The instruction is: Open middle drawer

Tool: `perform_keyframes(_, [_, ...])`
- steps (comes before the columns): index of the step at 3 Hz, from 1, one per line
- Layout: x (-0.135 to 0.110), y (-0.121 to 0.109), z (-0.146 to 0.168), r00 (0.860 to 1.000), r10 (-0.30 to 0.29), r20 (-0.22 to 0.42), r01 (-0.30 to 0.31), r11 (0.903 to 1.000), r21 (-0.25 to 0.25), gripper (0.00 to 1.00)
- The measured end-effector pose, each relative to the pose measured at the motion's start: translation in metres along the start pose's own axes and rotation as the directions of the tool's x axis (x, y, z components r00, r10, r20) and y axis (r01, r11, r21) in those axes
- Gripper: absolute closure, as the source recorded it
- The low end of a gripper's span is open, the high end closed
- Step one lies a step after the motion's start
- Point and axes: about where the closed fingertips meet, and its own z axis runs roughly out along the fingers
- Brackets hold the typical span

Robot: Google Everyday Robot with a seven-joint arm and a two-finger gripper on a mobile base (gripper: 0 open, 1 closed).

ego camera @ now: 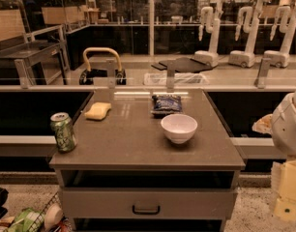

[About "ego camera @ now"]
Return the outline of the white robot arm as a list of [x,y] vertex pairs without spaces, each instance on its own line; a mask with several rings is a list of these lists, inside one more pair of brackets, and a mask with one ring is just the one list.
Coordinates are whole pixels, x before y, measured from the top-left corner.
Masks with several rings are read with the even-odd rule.
[[284,163],[274,162],[271,168],[270,209],[283,221],[296,221],[296,91],[287,94],[272,114],[256,121],[252,130],[270,134],[274,145],[286,154]]

